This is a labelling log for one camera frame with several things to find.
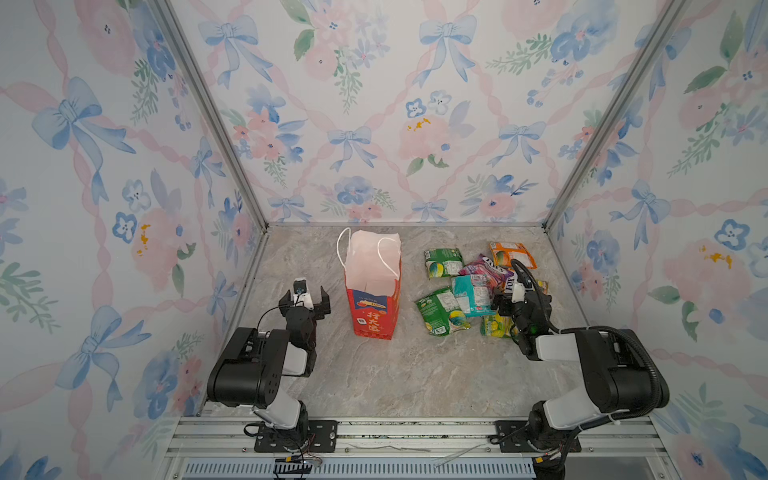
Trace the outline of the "teal snack pack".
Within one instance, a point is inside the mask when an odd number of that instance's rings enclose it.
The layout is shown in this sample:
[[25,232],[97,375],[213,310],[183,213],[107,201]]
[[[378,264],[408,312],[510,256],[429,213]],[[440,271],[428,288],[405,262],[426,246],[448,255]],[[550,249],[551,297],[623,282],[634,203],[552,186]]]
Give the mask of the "teal snack pack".
[[451,280],[451,290],[467,317],[492,314],[492,289],[486,276],[472,274],[454,277]]

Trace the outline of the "green snack pack front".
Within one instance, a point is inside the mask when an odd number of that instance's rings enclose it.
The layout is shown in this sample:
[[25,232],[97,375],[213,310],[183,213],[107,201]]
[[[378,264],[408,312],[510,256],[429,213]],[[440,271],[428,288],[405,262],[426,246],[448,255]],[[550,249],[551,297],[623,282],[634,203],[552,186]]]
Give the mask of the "green snack pack front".
[[471,328],[450,287],[433,291],[418,299],[415,304],[432,336],[447,336]]

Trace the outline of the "red paper bag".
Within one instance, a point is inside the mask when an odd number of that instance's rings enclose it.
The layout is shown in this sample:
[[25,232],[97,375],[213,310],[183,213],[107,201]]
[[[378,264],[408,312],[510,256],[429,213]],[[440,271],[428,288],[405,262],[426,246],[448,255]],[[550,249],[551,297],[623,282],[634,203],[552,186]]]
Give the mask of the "red paper bag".
[[400,236],[347,227],[337,238],[336,254],[344,271],[354,333],[392,339],[400,310]]

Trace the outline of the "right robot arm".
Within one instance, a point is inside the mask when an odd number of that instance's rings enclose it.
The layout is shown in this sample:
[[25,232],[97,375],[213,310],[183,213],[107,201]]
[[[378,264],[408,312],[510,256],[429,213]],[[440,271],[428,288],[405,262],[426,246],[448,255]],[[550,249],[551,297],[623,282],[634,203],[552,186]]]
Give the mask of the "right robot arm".
[[515,281],[494,292],[491,308],[512,321],[511,332],[526,359],[575,362],[582,376],[580,386],[534,404],[525,421],[497,421],[488,440],[502,451],[563,456],[578,449],[578,436],[587,430],[644,417],[668,405],[668,384],[633,330],[555,329],[551,297],[538,286],[526,289]]

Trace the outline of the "yellow green candy pack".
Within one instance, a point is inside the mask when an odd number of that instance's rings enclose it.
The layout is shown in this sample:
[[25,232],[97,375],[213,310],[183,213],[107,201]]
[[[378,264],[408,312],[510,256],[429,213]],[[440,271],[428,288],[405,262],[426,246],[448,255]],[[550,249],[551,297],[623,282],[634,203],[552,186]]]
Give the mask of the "yellow green candy pack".
[[511,317],[500,316],[498,313],[484,316],[480,324],[483,336],[516,340],[518,329]]

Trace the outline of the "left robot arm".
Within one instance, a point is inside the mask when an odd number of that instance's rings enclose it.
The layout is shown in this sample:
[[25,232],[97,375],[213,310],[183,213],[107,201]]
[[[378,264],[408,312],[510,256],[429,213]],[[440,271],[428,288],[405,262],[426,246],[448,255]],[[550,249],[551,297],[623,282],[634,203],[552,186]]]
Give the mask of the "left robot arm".
[[303,450],[312,434],[306,405],[281,386],[285,377],[308,377],[317,360],[317,323],[331,313],[325,289],[314,301],[304,279],[275,308],[286,325],[266,332],[239,327],[216,361],[207,381],[210,401],[226,407],[249,406],[261,425],[255,434],[258,451]]

